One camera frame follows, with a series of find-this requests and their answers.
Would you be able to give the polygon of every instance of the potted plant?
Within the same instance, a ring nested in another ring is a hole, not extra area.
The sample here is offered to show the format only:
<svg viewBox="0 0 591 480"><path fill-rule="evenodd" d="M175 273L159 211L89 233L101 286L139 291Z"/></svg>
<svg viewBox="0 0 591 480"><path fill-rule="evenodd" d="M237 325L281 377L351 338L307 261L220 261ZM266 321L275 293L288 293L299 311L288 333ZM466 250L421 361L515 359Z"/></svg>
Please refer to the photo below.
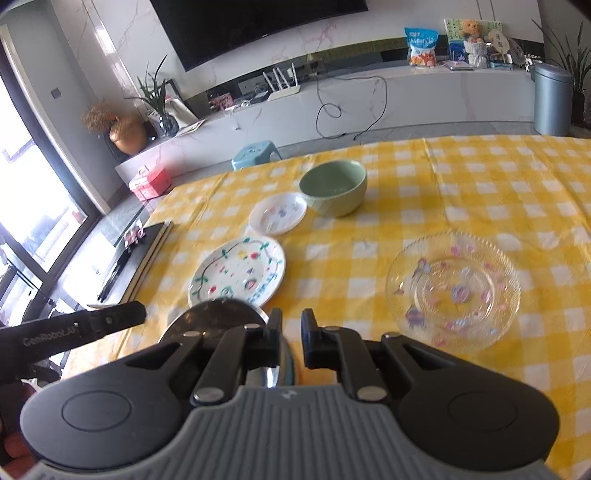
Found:
<svg viewBox="0 0 591 480"><path fill-rule="evenodd" d="M120 115L104 100L94 103L82 115L81 120L88 130L102 134L108 132L110 141L128 155L139 153L148 141L146 130L138 115Z"/></svg>
<svg viewBox="0 0 591 480"><path fill-rule="evenodd" d="M583 125L585 109L585 94L583 84L585 77L591 69L591 64L587 63L589 53L591 53L591 47L581 48L583 22L581 22L581 26L579 27L579 35L577 35L577 48L575 51L573 51L570 46L568 36L564 36L564 40L566 42L566 48L564 48L564 45L560 42L558 36L556 36L550 26L548 26L547 32L535 20L533 22L541 30L542 35L546 40L548 40L548 43L554 47L556 52L558 52L562 67L565 70L568 70L573 76L573 112L571 115L571 121L575 125Z"/></svg>
<svg viewBox="0 0 591 480"><path fill-rule="evenodd" d="M162 64L166 60L166 55L158 65L156 72L154 75L148 73L148 67L150 63L146 65L146 74L144 81L138 77L139 88L142 90L144 94L143 97L126 97L128 99L135 99L135 100L142 100L143 102L147 103L148 106L158 113L158 124L164 134L168 137L174 137L178 133L178 122L169 113L167 113L164 103L166 101L166 80L163 80L160 84L158 84L157 77ZM152 81L152 85L148 86L148 77Z"/></svg>

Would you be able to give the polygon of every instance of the green plant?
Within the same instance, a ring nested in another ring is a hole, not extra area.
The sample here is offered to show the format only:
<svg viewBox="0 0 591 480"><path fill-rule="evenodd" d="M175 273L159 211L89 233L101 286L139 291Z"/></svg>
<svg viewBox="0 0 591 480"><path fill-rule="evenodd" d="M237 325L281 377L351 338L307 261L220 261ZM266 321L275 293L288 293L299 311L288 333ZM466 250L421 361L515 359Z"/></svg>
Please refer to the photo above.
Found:
<svg viewBox="0 0 591 480"><path fill-rule="evenodd" d="M583 22L581 21L581 26L579 27L579 35L577 35L577 50L573 52L573 49L570 47L570 42L568 36L564 36L566 41L566 48L562 45L558 36L554 31L548 26L548 30L552 36L548 34L546 30L542 28L535 20L532 20L535 23L535 26L538 27L542 35L548 43L554 47L556 52L558 52L558 56L560 57L560 61L562 62L562 66L565 70L568 70L573 76L573 90L575 92L583 93L583 82L585 77L587 76L589 70L591 70L591 64L587 64L587 58L589 53L591 53L591 47L581 48L581 35L583 34ZM552 40L552 37L556 39L556 43L560 48L556 47L556 44Z"/></svg>
<svg viewBox="0 0 591 480"><path fill-rule="evenodd" d="M162 64L166 60L166 57L167 56L165 55L162 61L160 62L160 65L158 65L156 72L154 72L154 75L148 73L148 67L150 66L150 63L148 62L148 64L146 65L144 81L142 82L142 80L138 76L139 88L142 90L142 93L144 94L143 97L125 97L126 99L130 100L133 99L144 101L160 115L164 115L166 113L166 110L164 108L164 101L166 99L166 80L163 80L162 83L160 83L159 85L156 78L158 77L158 72L160 71ZM148 87L148 77L150 77L150 80L152 80L153 83L153 87L151 89L150 87Z"/></svg>

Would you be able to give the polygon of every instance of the orange object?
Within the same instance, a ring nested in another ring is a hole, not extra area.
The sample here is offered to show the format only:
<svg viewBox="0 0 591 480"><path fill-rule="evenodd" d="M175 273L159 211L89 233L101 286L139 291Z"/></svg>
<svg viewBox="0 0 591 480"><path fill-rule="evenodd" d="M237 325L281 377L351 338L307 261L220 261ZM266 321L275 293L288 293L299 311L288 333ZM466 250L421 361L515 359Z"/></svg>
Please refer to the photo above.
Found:
<svg viewBox="0 0 591 480"><path fill-rule="evenodd" d="M166 172L166 168L156 167L149 170L143 166L138 174L129 182L129 189L140 200L150 200L160 197L170 187L172 181Z"/></svg>
<svg viewBox="0 0 591 480"><path fill-rule="evenodd" d="M33 466L35 466L35 459L31 455L27 455L8 462L2 468L12 478L18 479L24 476Z"/></svg>
<svg viewBox="0 0 591 480"><path fill-rule="evenodd" d="M135 155L141 152L148 142L146 129L137 115L126 115L113 124L109 138L123 153Z"/></svg>
<svg viewBox="0 0 591 480"><path fill-rule="evenodd" d="M21 432L14 432L7 435L4 439L4 449L12 458L24 457L31 454Z"/></svg>

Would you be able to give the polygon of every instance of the painted paper plate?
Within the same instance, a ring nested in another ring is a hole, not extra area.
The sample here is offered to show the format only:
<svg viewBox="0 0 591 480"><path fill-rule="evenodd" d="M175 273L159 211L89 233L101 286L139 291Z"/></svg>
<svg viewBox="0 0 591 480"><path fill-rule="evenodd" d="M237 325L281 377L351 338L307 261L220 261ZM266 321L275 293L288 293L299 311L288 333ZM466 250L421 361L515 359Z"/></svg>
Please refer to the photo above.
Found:
<svg viewBox="0 0 591 480"><path fill-rule="evenodd" d="M234 239L214 250L189 285L189 305L219 298L263 306L285 273L281 245L266 236Z"/></svg>
<svg viewBox="0 0 591 480"><path fill-rule="evenodd" d="M248 225L258 233L280 235L295 228L306 215L306 209L306 201L298 193L280 193L257 203Z"/></svg>

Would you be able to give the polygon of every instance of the dried flower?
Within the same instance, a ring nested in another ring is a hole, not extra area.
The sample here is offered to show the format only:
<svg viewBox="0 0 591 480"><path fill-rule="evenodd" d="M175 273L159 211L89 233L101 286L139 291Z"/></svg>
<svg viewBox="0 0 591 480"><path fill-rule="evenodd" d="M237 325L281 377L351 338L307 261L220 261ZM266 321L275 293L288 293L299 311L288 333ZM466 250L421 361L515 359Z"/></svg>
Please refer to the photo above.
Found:
<svg viewBox="0 0 591 480"><path fill-rule="evenodd" d="M96 132L108 132L111 123L117 119L116 113L111 105L102 100L93 103L90 109L82 115L82 124L88 129Z"/></svg>

